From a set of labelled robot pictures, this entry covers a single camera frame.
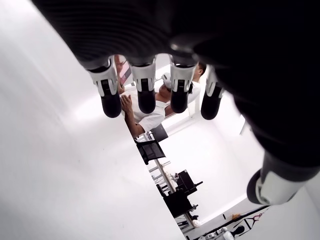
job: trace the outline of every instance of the person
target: person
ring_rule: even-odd
[[[204,74],[206,65],[203,63],[197,64],[192,79],[192,85],[189,88],[188,104],[196,99],[200,94],[199,78]],[[129,128],[133,138],[156,128],[162,123],[166,116],[173,114],[170,106],[171,100],[171,80],[163,80],[159,91],[155,93],[155,109],[152,113],[143,113],[138,104],[137,89],[133,87],[131,90],[126,90],[124,87],[119,87],[118,91],[121,95],[121,108],[124,112],[124,120]]]

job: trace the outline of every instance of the white t-shirt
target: white t-shirt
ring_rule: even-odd
[[[188,95],[188,104],[193,102],[196,97],[200,94],[201,86],[197,82],[193,83],[192,93]],[[121,95],[131,95],[132,100],[132,111],[133,117],[136,124],[139,124],[145,132],[150,131],[158,127],[163,120],[165,120],[166,112],[165,109],[167,106],[170,105],[170,101],[162,102],[162,101],[155,101],[155,109],[152,113],[146,114],[143,113],[138,104],[138,92],[135,86],[130,86],[125,88],[125,92]]]

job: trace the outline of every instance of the robotic hand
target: robotic hand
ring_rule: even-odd
[[[191,85],[197,62],[184,58],[170,58],[171,71],[171,108],[177,113],[183,113],[188,106],[188,91]]]
[[[121,113],[121,102],[118,93],[118,76],[114,56],[106,64],[87,70],[97,86],[101,96],[102,108],[109,118],[115,118]]]
[[[308,61],[315,52],[303,47],[299,1],[281,7],[215,1],[201,11],[178,0],[161,6],[152,0],[32,1],[90,73],[108,117],[121,111],[114,54],[130,63],[144,113],[155,108],[157,54],[172,56],[176,113],[186,109],[197,61],[211,65],[202,116],[217,115],[226,89],[265,149],[263,166],[247,188],[252,202],[286,203],[320,171],[319,64]]]
[[[138,91],[138,104],[141,112],[150,114],[155,110],[155,75],[156,75],[156,58],[135,59],[127,57],[130,64],[132,78],[136,83]]]
[[[201,115],[204,119],[212,120],[217,116],[223,92],[224,89],[217,81],[215,69],[210,66],[201,105]]]

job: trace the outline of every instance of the dark hair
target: dark hair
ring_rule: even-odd
[[[202,70],[201,76],[205,73],[206,69],[207,69],[207,64],[203,63],[203,62],[199,62],[199,69]]]

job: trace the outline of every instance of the black fingertip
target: black fingertip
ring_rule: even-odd
[[[260,178],[260,170],[258,170],[250,179],[248,186],[246,188],[246,195],[250,202],[254,204],[261,204],[257,198],[256,194],[256,184],[258,179]]]
[[[115,95],[107,94],[101,97],[104,114],[109,118],[116,118],[121,113],[120,96],[117,92]]]
[[[171,108],[176,114],[183,113],[188,107],[188,92],[171,92]]]
[[[208,96],[206,93],[203,96],[201,105],[201,115],[206,120],[214,119],[219,111],[221,98]]]
[[[156,94],[152,91],[138,91],[138,104],[144,114],[152,113],[156,108]]]

